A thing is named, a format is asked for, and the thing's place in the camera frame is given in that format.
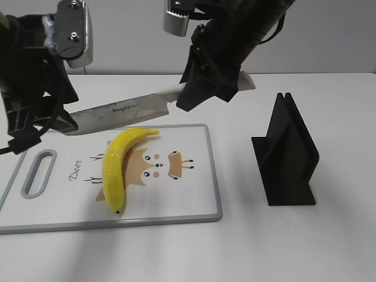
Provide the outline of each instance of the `cutting board handle hole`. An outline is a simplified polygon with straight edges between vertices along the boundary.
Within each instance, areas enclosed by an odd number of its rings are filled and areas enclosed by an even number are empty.
[[[21,195],[23,198],[33,199],[45,191],[57,155],[56,151],[48,149],[40,151],[35,156],[22,186]]]

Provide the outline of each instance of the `knife blade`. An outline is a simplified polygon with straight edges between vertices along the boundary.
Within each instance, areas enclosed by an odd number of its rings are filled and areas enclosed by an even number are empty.
[[[168,115],[167,104],[177,101],[185,85],[181,83],[153,94],[71,113],[71,117],[78,124],[78,130],[63,132],[63,134],[69,136],[90,134]],[[252,78],[247,73],[240,72],[239,91],[255,88]]]

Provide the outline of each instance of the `screw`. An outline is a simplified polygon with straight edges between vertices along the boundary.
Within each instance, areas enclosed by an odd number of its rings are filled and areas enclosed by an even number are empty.
[[[78,4],[78,1],[77,0],[72,0],[72,2],[70,3],[71,7],[77,9],[79,4]]]
[[[70,39],[72,41],[78,41],[80,39],[80,37],[78,36],[77,32],[73,31],[71,34],[70,34]]]

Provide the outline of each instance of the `cutting board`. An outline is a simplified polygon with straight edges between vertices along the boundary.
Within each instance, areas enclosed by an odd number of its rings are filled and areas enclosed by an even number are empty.
[[[83,136],[49,132],[24,156],[0,209],[0,234],[219,220],[221,203],[207,126],[147,128],[160,129],[160,135],[147,137],[130,152],[123,213],[109,207],[101,189],[103,154],[125,129]],[[22,192],[33,162],[46,150],[56,152],[49,178],[45,180],[46,169],[53,157],[46,156],[29,191]],[[0,164],[6,166],[6,160],[0,158]]]

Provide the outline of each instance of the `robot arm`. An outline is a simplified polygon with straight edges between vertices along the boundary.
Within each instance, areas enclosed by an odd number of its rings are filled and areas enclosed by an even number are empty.
[[[257,45],[280,32],[286,10],[294,1],[166,0],[163,27],[167,32],[185,36],[190,19],[209,20],[206,25],[199,25],[192,35],[176,105],[190,111],[213,96],[229,102],[239,90],[241,64]],[[262,41],[276,23],[275,33]],[[72,117],[88,117],[86,124],[97,126],[92,121],[93,113],[112,114],[105,111],[111,104],[84,110],[82,115],[79,112],[70,115],[63,109],[64,104],[78,100],[63,62],[79,68],[92,61],[91,22],[83,1],[61,0],[55,14],[20,18],[0,15],[0,38],[0,91],[8,134],[13,137],[9,147],[0,149],[0,155],[29,149],[41,142],[41,136],[49,128],[62,133],[84,132],[77,130],[77,120]],[[160,95],[148,96],[162,99]],[[174,100],[163,97],[164,103]],[[124,116],[127,115],[111,116],[107,120],[114,122]]]
[[[241,64],[282,29],[286,10],[295,0],[166,0],[163,27],[185,36],[189,19],[209,19],[192,35],[186,82],[177,106],[190,111],[210,97],[229,102],[237,93]],[[275,33],[262,41],[278,23]]]
[[[63,104],[78,101],[63,62],[80,68],[92,61],[86,4],[62,0],[55,14],[0,15],[0,38],[0,91],[13,137],[0,154],[29,149],[49,128],[77,128],[63,109]]]

